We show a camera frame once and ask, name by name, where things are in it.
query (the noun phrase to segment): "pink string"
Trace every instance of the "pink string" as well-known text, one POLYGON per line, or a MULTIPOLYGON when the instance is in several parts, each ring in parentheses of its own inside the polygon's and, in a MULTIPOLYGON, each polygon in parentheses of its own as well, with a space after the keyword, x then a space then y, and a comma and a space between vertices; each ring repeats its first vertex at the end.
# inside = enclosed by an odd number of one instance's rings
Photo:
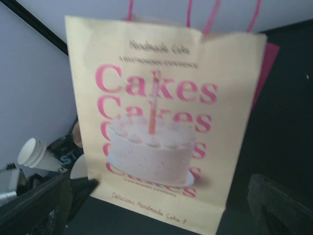
POLYGON ((186 26, 187 26, 188 28, 190 28, 191 7, 192 7, 192 0, 189 0, 189 2, 188 2, 188 8, 187 8, 187 23, 186 23, 186 26))
POLYGON ((248 29, 246 30, 247 33, 249 33, 252 30, 252 28, 254 26, 254 23, 255 23, 256 19, 258 18, 258 16, 259 16, 261 2, 262 2, 262 0, 258 0, 257 3, 256 3, 256 9, 255 9, 255 12, 253 14, 253 18, 252 18, 252 20, 251 20, 251 22, 250 22, 250 24, 248 26, 248 29))
POLYGON ((207 22, 205 24, 204 30, 203 30, 203 34, 209 34, 211 27, 213 25, 213 22, 217 16, 217 13, 219 12, 220 6, 221 6, 221 2, 222 0, 215 0, 215 4, 214 7, 211 11, 211 14, 209 16, 209 18, 207 19, 207 22))
POLYGON ((133 6, 134 6, 134 0, 129 0, 128 15, 127 15, 127 20, 128 21, 132 20, 133 6))

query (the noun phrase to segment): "white cake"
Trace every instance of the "white cake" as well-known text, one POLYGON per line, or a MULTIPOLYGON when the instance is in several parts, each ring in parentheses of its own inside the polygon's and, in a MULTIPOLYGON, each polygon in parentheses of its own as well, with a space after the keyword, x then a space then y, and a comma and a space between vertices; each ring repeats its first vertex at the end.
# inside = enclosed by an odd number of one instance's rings
POLYGON ((150 135, 148 125, 143 116, 112 121, 110 140, 115 167, 147 181, 185 183, 196 140, 194 131, 157 118, 156 134, 150 135))

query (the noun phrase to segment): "birthday cake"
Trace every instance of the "birthday cake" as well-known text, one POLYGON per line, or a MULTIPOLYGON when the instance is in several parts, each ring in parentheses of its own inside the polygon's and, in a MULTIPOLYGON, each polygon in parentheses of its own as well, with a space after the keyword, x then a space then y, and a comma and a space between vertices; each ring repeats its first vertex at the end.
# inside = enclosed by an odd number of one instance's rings
POLYGON ((155 118, 154 134, 149 134, 144 116, 123 116, 111 122, 110 140, 117 169, 152 182, 186 182, 196 140, 191 128, 155 118))

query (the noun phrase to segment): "shopping bag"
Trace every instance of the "shopping bag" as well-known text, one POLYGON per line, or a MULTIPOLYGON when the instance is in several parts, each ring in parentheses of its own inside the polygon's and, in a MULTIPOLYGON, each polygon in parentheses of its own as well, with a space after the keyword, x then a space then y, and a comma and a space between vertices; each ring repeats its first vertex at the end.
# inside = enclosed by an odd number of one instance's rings
MULTIPOLYGON (((187 19, 186 19, 186 26, 190 27, 190 17, 191 17, 191 8, 192 8, 192 0, 188 1, 188 8, 187 8, 187 19)), ((259 11, 260 11, 260 5, 261 5, 261 0, 257 0, 257 5, 256 5, 256 9, 255 12, 253 14, 253 18, 247 28, 247 33, 249 33, 254 24, 255 21, 259 15, 259 11)), ((166 21, 163 19, 158 19, 158 18, 154 18, 154 17, 146 17, 146 16, 139 16, 137 14, 133 14, 133 1, 130 1, 130 5, 129 5, 129 12, 128 12, 128 16, 126 18, 126 20, 128 21, 133 21, 133 22, 142 22, 142 23, 152 23, 152 24, 166 24, 166 25, 176 25, 176 26, 181 26, 180 24, 176 23, 176 22, 171 22, 171 21, 166 21)), ((259 81, 258 81, 258 85, 254 94, 254 99, 253 99, 253 103, 252 103, 252 108, 254 107, 254 105, 256 104, 256 101, 261 93, 261 90, 266 82, 266 79, 269 75, 269 72, 275 62, 275 59, 277 57, 277 54, 279 52, 280 47, 278 45, 275 45, 273 43, 267 43, 266 47, 265 47, 265 51, 264 51, 264 58, 263 58, 263 64, 262 64, 262 70, 261 70, 261 74, 259 77, 259 81)))
POLYGON ((92 194, 215 234, 263 62, 266 35, 66 17, 92 194))

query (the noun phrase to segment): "candle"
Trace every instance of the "candle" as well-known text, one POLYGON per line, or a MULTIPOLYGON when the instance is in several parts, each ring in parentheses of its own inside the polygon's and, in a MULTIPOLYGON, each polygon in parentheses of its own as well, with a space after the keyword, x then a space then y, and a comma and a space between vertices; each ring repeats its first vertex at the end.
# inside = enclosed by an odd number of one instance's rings
POLYGON ((149 118, 149 134, 155 135, 156 133, 156 114, 157 114, 157 92, 158 92, 159 79, 156 75, 153 78, 153 101, 150 106, 150 118, 149 118))

